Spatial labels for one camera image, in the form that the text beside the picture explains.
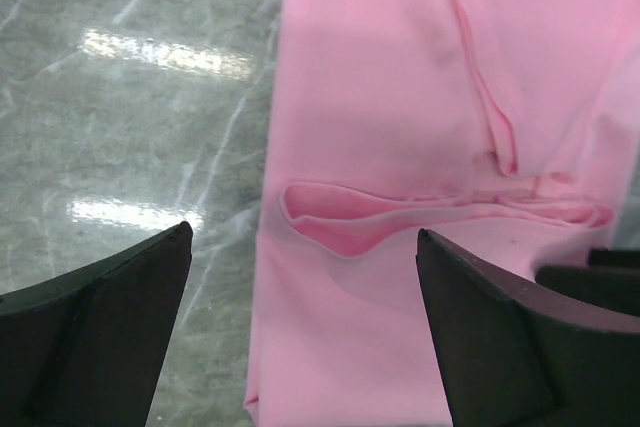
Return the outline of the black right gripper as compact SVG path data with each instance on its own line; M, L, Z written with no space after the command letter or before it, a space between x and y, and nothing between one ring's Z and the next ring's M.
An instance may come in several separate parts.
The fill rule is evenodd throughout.
M591 249L585 267L543 265L535 273L535 281L591 305L639 314L638 249Z

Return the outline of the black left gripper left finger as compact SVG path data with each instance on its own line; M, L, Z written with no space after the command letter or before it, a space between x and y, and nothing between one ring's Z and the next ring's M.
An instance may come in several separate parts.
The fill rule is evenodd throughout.
M182 222L1 297L4 426L143 426L192 260Z

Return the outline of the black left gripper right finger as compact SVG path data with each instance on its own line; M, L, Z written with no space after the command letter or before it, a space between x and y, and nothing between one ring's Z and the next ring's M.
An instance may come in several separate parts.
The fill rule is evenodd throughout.
M421 230L417 271L456 426L635 426L639 314L591 305Z

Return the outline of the pink t shirt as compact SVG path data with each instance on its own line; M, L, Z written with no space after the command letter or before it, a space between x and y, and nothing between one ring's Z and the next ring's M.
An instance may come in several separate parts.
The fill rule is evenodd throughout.
M448 424L432 229L523 277L612 242L639 147L639 0L284 0L245 407Z

